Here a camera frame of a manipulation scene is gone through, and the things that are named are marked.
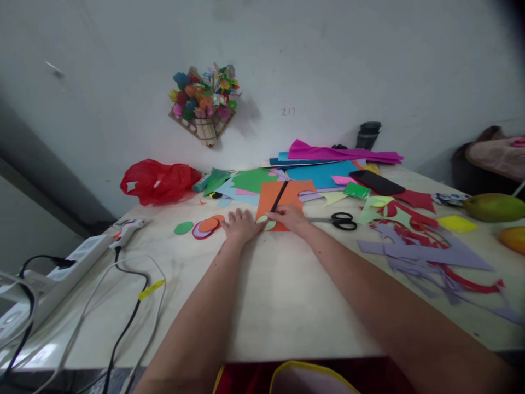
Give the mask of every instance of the wall hanging basket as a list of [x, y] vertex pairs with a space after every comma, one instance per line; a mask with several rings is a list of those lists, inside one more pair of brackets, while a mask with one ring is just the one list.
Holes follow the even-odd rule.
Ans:
[[[198, 77], [202, 81], [202, 78], [197, 74], [192, 68], [190, 69], [190, 74]], [[178, 117], [173, 114], [173, 111], [170, 111], [168, 116], [176, 121], [183, 128], [188, 130], [191, 135], [198, 138], [203, 145], [207, 145], [209, 148], [217, 142], [217, 139], [226, 131], [228, 124], [231, 119], [234, 117], [236, 112], [228, 108], [229, 115], [227, 118], [223, 118], [219, 112], [215, 112], [213, 118], [211, 119], [193, 119], [186, 120], [183, 117]]]

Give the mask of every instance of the smartphone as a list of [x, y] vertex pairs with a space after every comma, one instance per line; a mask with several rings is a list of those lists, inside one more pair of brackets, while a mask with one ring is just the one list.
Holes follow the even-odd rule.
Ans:
[[406, 189], [397, 183], [389, 181], [382, 176], [368, 170], [353, 171], [350, 176], [356, 181], [369, 187], [379, 195], [393, 195], [403, 193]]

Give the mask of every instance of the yellow fruit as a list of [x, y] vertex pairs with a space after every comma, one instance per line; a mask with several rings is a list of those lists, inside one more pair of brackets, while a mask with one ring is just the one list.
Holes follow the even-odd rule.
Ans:
[[485, 193], [469, 198], [463, 207], [483, 222], [514, 222], [525, 217], [525, 202], [502, 193]]
[[499, 233], [499, 240], [507, 248], [525, 254], [525, 227], [511, 227]]

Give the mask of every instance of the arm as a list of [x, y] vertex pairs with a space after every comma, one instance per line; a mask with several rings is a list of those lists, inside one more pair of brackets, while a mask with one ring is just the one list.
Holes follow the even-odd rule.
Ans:
[[173, 321], [135, 394], [211, 393], [226, 353], [241, 249], [266, 222], [229, 214], [219, 252]]
[[513, 370], [423, 299], [304, 218], [268, 218], [303, 238], [369, 333], [419, 393], [500, 393]]

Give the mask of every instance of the table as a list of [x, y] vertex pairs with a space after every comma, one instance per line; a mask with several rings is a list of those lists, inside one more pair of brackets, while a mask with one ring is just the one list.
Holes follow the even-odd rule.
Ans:
[[[427, 193], [458, 193], [401, 166], [383, 166], [383, 175], [407, 189]], [[218, 200], [204, 199], [202, 194], [165, 207], [137, 206], [124, 219], [145, 218], [147, 225], [136, 232], [121, 257], [148, 254], [162, 267], [168, 282], [162, 318], [152, 346], [143, 365], [147, 365], [159, 347], [171, 322], [205, 273], [225, 239], [218, 230], [210, 238], [197, 241], [190, 233], [175, 235], [173, 229], [181, 222], [197, 223], [212, 215], [223, 214], [237, 207], [256, 207], [233, 201], [229, 207], [217, 206]], [[306, 202], [306, 216], [328, 216], [346, 211], [359, 214], [358, 200], [346, 198], [329, 207], [324, 199]], [[435, 205], [437, 215], [417, 210], [431, 217], [442, 217], [458, 210]], [[478, 229], [458, 237], [496, 268], [495, 273], [457, 269], [467, 279], [491, 284], [503, 278], [512, 306], [525, 311], [525, 258], [507, 249], [494, 236], [504, 227], [525, 225], [525, 220], [504, 224], [472, 221]], [[378, 232], [360, 225], [356, 231], [342, 231], [328, 223], [316, 223], [334, 238], [358, 252], [389, 275], [440, 310], [463, 330], [493, 351], [523, 348], [522, 328], [468, 303], [450, 306], [446, 297], [429, 299], [402, 274], [393, 274], [385, 256], [360, 253], [357, 239], [380, 241]], [[116, 229], [109, 229], [116, 234]], [[31, 355], [19, 370], [54, 369], [78, 321], [85, 300], [101, 272], [113, 262], [113, 251], [107, 251], [99, 262], [69, 295], [48, 321], [25, 346], [22, 357]], [[262, 233], [242, 253], [240, 282], [235, 304], [232, 336], [227, 361], [275, 361], [287, 359], [352, 358], [379, 356], [383, 352], [367, 334], [356, 315], [346, 304], [332, 281], [318, 263], [306, 243], [292, 233]], [[129, 265], [147, 271], [153, 281], [160, 274], [147, 259]], [[94, 298], [77, 340], [66, 362], [67, 369], [102, 368], [109, 362], [114, 343], [129, 319], [137, 294], [143, 286], [136, 275], [112, 270]], [[155, 308], [160, 299], [156, 291], [141, 304], [137, 317], [117, 353], [117, 367], [135, 365], [153, 324]], [[472, 298], [487, 306], [501, 305], [497, 294]], [[0, 354], [2, 363], [9, 359]]]

